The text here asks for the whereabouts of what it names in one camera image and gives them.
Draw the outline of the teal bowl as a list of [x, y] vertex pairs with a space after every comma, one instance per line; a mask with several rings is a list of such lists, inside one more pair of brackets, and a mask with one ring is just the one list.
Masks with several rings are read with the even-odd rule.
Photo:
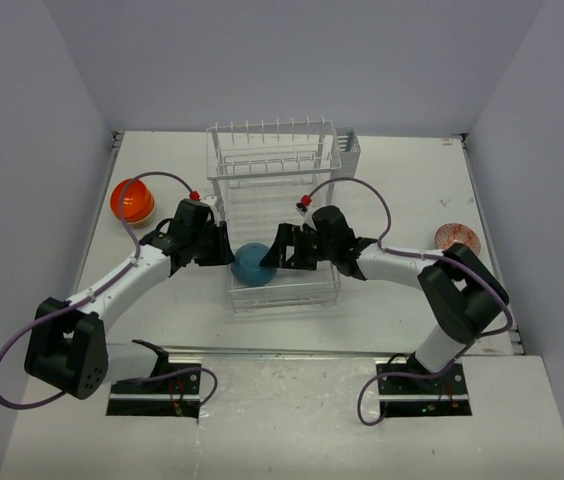
[[234, 254], [235, 261], [231, 265], [232, 275], [246, 287], [256, 288], [267, 285], [277, 274], [276, 268], [260, 265], [268, 251], [269, 248], [261, 243], [242, 245]]

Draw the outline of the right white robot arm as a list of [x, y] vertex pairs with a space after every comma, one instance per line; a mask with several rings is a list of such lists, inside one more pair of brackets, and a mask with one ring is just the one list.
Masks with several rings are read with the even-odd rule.
[[301, 225], [281, 223], [263, 268], [312, 271], [321, 261], [340, 274], [361, 281], [388, 281], [423, 292], [436, 320], [426, 340], [393, 368], [389, 378], [408, 379], [418, 392], [439, 386], [453, 362], [500, 314], [507, 316], [509, 296], [474, 252], [462, 244], [446, 250], [399, 250], [354, 233], [335, 206], [308, 212]]

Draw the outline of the blue patterned bowl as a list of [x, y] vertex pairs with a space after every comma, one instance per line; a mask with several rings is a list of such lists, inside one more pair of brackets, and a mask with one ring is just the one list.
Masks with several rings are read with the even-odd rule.
[[482, 250], [478, 235], [471, 228], [461, 223], [446, 223], [440, 226], [434, 235], [434, 243], [441, 250], [446, 250], [459, 243], [467, 246], [476, 256]]

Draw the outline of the orange bowl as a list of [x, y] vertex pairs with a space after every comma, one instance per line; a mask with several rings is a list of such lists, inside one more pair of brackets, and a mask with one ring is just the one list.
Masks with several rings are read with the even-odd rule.
[[124, 197], [122, 201], [111, 198], [110, 207], [118, 220], [124, 218], [129, 225], [139, 225], [153, 214], [155, 200], [153, 197]]
[[150, 216], [155, 207], [155, 199], [141, 180], [126, 187], [129, 182], [130, 179], [124, 180], [114, 188], [109, 204], [116, 218], [124, 217], [129, 223], [137, 223]]

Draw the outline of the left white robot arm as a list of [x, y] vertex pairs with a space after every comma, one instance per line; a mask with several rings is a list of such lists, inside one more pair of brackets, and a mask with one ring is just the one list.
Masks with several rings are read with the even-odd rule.
[[49, 321], [32, 329], [25, 371], [83, 400], [101, 384], [134, 382], [149, 393], [170, 379], [164, 349], [147, 341], [113, 344], [106, 334], [153, 287], [190, 264], [234, 261], [227, 225], [217, 220], [217, 200], [182, 200], [171, 218], [144, 235], [130, 257], [91, 287], [67, 300], [45, 300], [36, 312]]

